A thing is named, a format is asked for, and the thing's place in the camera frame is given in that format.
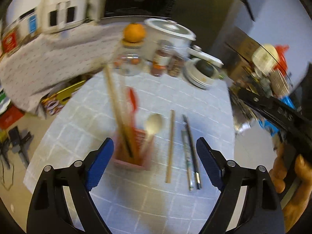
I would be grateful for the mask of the right hand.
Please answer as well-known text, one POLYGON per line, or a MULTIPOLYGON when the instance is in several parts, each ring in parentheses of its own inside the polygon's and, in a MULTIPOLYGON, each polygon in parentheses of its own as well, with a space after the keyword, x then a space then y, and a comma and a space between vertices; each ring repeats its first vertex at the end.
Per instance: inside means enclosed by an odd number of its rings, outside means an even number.
MULTIPOLYGON (((282 193, 285 189, 284 179, 287 175, 287 168, 284 162, 286 143, 282 143, 277 148, 277 157, 274 160, 273 168, 269 171, 271 180, 277 193, 282 193)), ((294 167, 301 184, 296 189, 291 200, 283 208, 285 231, 288 232, 302 216, 311 196, 311 164, 302 155, 298 155, 294 167)))

